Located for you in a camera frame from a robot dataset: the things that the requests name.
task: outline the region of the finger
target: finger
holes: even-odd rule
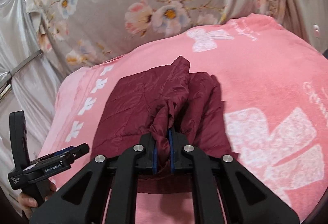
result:
[[[26,217],[30,219],[33,213],[31,207],[37,207],[36,200],[21,192],[18,196],[18,202],[22,206]]]
[[[52,181],[50,182],[50,190],[52,190],[52,191],[56,191],[57,190],[56,185]]]
[[[38,203],[34,198],[22,192],[18,196],[18,202],[23,206],[23,208],[38,207]]]
[[[45,201],[48,201],[48,199],[49,199],[53,194],[54,194],[54,192],[52,191],[52,192],[50,193],[50,195],[48,195],[48,196],[46,196],[46,197],[44,198],[44,200],[45,200]]]

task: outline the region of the metal screw cap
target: metal screw cap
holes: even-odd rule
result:
[[[95,157],[95,161],[96,161],[97,163],[104,162],[104,161],[105,161],[105,157],[104,157],[103,155],[97,155],[97,156]]]
[[[222,158],[222,160],[224,162],[230,163],[230,162],[233,161],[233,157],[231,155],[224,155],[223,158]]]
[[[186,152],[192,152],[195,148],[192,145],[185,145],[183,147],[183,150],[185,150]]]
[[[144,149],[143,145],[135,145],[133,147],[133,150],[136,151],[136,152],[140,152]]]

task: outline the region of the handheld controller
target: handheld controller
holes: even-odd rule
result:
[[[22,192],[36,199],[38,206],[51,193],[49,177],[70,169],[76,159],[89,152],[89,146],[81,144],[30,161],[24,111],[10,113],[9,131],[15,164],[8,174],[10,185],[13,190],[22,189]]]

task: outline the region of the pink blanket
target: pink blanket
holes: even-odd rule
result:
[[[190,72],[216,75],[226,101],[226,131],[239,161],[303,220],[328,185],[328,61],[267,16],[195,27],[79,69],[60,87],[40,155],[83,142],[91,148],[118,80],[171,64],[180,55],[190,61]],[[52,180],[61,187],[89,159],[80,158]],[[136,223],[155,222],[193,223],[190,194],[139,193]]]

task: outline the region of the maroon jacket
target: maroon jacket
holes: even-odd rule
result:
[[[233,153],[225,134],[220,84],[204,72],[189,74],[182,56],[171,65],[120,79],[106,102],[93,141],[91,158],[113,157],[138,144],[151,132],[158,149],[160,173],[138,182],[138,191],[172,193],[190,191],[185,177],[169,176],[168,128],[185,134],[190,144],[208,155]]]

